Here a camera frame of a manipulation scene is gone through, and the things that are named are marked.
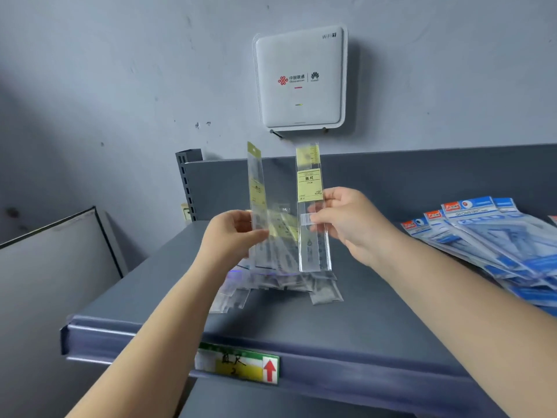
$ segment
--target person's right hand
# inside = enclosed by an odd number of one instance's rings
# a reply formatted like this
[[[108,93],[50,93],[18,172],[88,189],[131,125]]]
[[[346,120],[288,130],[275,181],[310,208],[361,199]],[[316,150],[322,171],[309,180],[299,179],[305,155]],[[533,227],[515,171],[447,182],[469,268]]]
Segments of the person's right hand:
[[[359,190],[330,188],[323,191],[323,197],[325,208],[312,214],[311,221],[324,224],[362,264],[372,266],[371,254],[377,243],[387,235],[400,233]],[[314,212],[315,205],[308,211]]]

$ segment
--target red arrow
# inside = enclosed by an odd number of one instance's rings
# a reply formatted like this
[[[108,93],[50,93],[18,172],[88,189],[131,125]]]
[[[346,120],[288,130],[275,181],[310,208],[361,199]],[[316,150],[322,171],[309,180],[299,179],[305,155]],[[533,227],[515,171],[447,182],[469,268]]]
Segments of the red arrow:
[[[276,371],[276,369],[275,369],[275,366],[273,365],[273,363],[271,362],[271,360],[269,360],[268,363],[265,364],[263,369],[267,371],[267,381],[272,382],[273,381],[273,371]]]

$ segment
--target forearm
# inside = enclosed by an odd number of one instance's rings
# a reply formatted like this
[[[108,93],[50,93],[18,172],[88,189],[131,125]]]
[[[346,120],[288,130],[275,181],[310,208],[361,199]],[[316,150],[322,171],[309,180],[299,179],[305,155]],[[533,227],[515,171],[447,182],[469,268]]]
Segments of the forearm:
[[[194,263],[69,417],[171,417],[222,278]]]
[[[551,416],[557,320],[396,229],[380,239],[373,269],[505,412]]]

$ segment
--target white router box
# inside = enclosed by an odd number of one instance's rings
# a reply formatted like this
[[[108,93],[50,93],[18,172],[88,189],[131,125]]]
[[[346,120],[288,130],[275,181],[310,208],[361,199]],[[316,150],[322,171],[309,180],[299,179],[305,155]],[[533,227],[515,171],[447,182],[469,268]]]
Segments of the white router box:
[[[268,130],[339,127],[346,114],[344,26],[254,38],[261,123]]]

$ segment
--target person's left hand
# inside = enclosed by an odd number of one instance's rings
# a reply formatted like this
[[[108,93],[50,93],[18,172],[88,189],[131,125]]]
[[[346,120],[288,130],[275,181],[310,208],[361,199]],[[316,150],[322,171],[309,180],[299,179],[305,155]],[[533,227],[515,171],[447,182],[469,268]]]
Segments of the person's left hand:
[[[217,267],[216,271],[226,274],[247,257],[249,248],[268,236],[268,230],[252,230],[249,211],[226,211],[207,226],[195,263],[203,268]]]

